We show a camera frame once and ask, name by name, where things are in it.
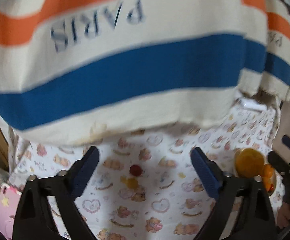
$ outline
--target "human hand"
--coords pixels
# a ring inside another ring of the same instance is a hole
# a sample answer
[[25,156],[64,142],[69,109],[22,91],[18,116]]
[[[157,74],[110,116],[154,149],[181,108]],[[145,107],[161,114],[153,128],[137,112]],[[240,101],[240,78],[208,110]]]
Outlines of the human hand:
[[283,205],[278,210],[277,215],[277,226],[281,229],[289,225],[290,220],[290,206],[289,204],[283,202]]

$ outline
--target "red bead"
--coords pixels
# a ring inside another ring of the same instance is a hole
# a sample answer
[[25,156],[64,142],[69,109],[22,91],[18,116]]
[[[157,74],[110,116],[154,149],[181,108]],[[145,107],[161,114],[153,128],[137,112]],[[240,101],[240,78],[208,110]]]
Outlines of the red bead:
[[129,173],[135,177],[139,177],[143,173],[143,170],[139,165],[132,165],[129,168]]

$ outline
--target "orange toy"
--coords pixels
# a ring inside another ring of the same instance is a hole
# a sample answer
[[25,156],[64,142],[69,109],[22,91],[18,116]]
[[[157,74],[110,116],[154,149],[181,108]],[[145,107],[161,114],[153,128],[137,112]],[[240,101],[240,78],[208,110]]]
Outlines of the orange toy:
[[263,167],[264,157],[254,149],[244,149],[236,156],[235,168],[240,177],[253,178],[258,176]]
[[265,186],[266,191],[268,192],[272,186],[272,183],[270,182],[270,180],[268,178],[263,178],[263,183]]
[[267,163],[264,165],[263,170],[262,170],[260,175],[262,178],[269,178],[270,179],[272,177],[273,173],[274,173],[274,168],[269,163]]

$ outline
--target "fabric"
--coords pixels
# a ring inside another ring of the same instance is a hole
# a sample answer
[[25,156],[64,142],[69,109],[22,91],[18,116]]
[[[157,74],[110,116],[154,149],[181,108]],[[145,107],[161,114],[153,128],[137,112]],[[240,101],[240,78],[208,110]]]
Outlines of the fabric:
[[0,0],[0,115],[23,138],[72,146],[220,125],[237,86],[288,100],[290,17],[269,3]]
[[[268,154],[279,115],[278,105],[260,113],[235,104],[224,123],[210,130],[177,123],[105,138],[96,145],[100,161],[83,195],[75,200],[76,206],[100,240],[191,239],[215,203],[191,165],[191,149],[201,147],[222,170],[233,173],[237,149],[252,147]],[[10,156],[16,166],[9,182],[22,190],[29,175],[43,178],[67,170],[89,147],[57,148],[19,138]],[[143,170],[135,190],[126,186],[133,164]],[[283,195],[277,174],[276,190],[270,197],[275,215]],[[55,199],[49,200],[60,235],[69,238]],[[237,198],[223,237],[230,233],[240,203]]]

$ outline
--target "screw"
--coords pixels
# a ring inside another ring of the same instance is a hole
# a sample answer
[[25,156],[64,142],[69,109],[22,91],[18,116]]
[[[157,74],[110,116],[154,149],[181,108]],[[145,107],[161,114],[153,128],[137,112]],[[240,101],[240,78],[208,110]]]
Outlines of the screw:
[[36,175],[30,175],[28,178],[27,178],[27,180],[28,181],[33,181],[34,179],[37,179],[37,177],[36,177]]
[[257,181],[257,182],[262,182],[262,178],[259,177],[259,176],[255,176],[254,177],[254,180]]
[[66,170],[61,170],[60,172],[57,173],[57,176],[63,177],[67,174]]
[[228,171],[225,171],[224,172],[224,176],[227,177],[227,178],[230,178],[230,177],[232,177],[232,174],[230,172],[228,172]]

